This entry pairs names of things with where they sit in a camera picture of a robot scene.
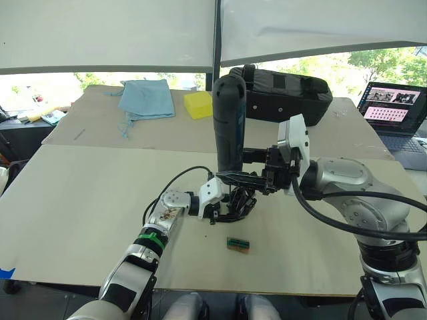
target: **yellow sponge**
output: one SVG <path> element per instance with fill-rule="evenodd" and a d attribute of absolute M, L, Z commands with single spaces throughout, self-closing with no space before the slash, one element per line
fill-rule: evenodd
<path fill-rule="evenodd" d="M 210 117 L 212 115 L 212 97 L 206 91 L 184 95 L 184 105 L 193 119 Z"/>

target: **black drill handle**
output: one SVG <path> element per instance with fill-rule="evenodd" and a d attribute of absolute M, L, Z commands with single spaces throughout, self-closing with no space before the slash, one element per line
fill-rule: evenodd
<path fill-rule="evenodd" d="M 243 78 L 225 75 L 213 84 L 213 128 L 218 171 L 241 171 L 246 120 L 246 84 Z"/>

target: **light blue cloth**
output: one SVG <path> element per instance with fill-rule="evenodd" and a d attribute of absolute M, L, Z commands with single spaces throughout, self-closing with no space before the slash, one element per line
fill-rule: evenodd
<path fill-rule="evenodd" d="M 124 89 L 109 95 L 122 95 L 119 108 L 125 111 L 125 123 L 118 127 L 123 137 L 133 127 L 133 121 L 175 117 L 172 96 L 166 80 L 122 81 Z"/>

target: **laptop keyboard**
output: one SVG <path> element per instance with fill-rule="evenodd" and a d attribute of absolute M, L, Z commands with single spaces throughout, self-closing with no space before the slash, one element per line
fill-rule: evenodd
<path fill-rule="evenodd" d="M 393 137 L 390 135 L 380 136 L 383 144 L 391 151 L 410 151 L 410 152 L 423 152 L 420 144 L 407 137 Z"/>

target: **laptop screen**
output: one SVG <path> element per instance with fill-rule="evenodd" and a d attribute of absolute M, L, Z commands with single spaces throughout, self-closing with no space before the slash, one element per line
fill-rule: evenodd
<path fill-rule="evenodd" d="M 427 116 L 427 88 L 369 82 L 358 109 L 377 132 L 414 135 Z"/>

